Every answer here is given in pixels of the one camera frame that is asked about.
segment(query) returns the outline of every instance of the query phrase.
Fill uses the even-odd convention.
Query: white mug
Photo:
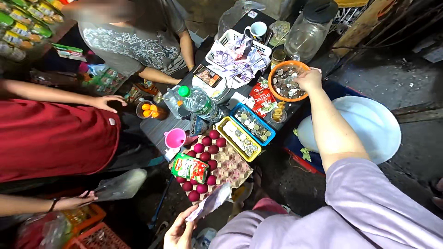
[[[250,37],[249,35],[246,34],[247,30],[251,32],[252,39],[256,39],[258,41],[264,41],[268,27],[264,22],[254,22],[251,26],[247,26],[244,31],[244,35]]]

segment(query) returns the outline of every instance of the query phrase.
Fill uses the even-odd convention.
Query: small table
[[[252,10],[257,12],[257,16],[255,18],[251,18],[248,16],[248,14],[244,15],[237,24],[233,27],[233,30],[243,34],[243,31],[247,26],[251,26],[254,22],[264,22],[268,27],[274,23],[276,20],[272,17],[258,11],[258,10]],[[200,63],[207,66],[210,65],[205,59],[204,56],[209,52],[208,49],[198,49],[195,61],[199,61]],[[267,70],[262,75],[265,79],[268,79],[269,72],[271,71],[270,66],[267,68]],[[225,96],[220,103],[226,103],[235,92],[240,93],[243,96],[248,96],[249,92],[251,91],[252,87],[256,84],[257,79],[260,77],[260,72],[257,73],[256,78],[251,80],[251,82],[245,86],[242,86],[238,89],[231,89],[229,94]],[[181,86],[192,86],[192,78],[193,74],[189,72],[179,83]],[[292,117],[292,115],[299,109],[299,107],[304,103],[305,100],[298,101],[298,102],[292,102],[286,104],[286,112],[288,114],[287,121]],[[164,101],[162,101],[159,104],[162,108],[167,108]],[[274,128],[275,131],[279,131],[283,125],[286,123],[276,123],[272,121],[270,113],[266,115],[266,117],[263,118],[263,120],[272,128]],[[149,138],[149,140],[161,151],[162,154],[165,154],[165,150],[167,149],[165,142],[164,142],[164,133],[170,131],[173,128],[182,128],[183,130],[189,130],[190,128],[190,121],[188,120],[178,120],[172,115],[171,113],[169,116],[163,120],[159,121],[153,118],[145,119],[140,124],[141,130],[146,134],[146,136]]]

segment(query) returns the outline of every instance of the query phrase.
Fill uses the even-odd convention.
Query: plastic water bottle
[[[178,91],[183,98],[183,106],[186,110],[209,122],[219,122],[223,118],[223,112],[199,87],[181,86]]]

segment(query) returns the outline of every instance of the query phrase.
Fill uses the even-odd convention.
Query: blue crate
[[[242,123],[240,123],[237,118],[235,118],[234,114],[237,112],[237,110],[239,108],[244,108],[246,111],[248,111],[256,120],[258,120],[260,122],[260,124],[262,126],[264,126],[267,130],[269,130],[271,132],[271,135],[268,137],[268,139],[265,142],[262,142],[260,139],[256,138],[248,129],[248,127],[245,127]],[[236,106],[234,106],[234,108],[232,109],[231,113],[229,114],[229,116],[232,118],[232,120],[234,120],[239,126],[241,126],[259,145],[261,146],[266,146],[269,144],[269,142],[271,142],[271,140],[276,136],[276,132],[268,125],[265,123],[265,121],[263,121],[263,119],[261,119],[259,116],[257,116],[251,109],[249,109],[249,107],[247,107],[246,105],[242,104],[242,103],[238,103]]]

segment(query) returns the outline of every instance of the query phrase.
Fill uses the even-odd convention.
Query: green packaging
[[[175,176],[192,179],[203,184],[208,175],[209,165],[183,153],[178,153],[174,158],[171,173]]]

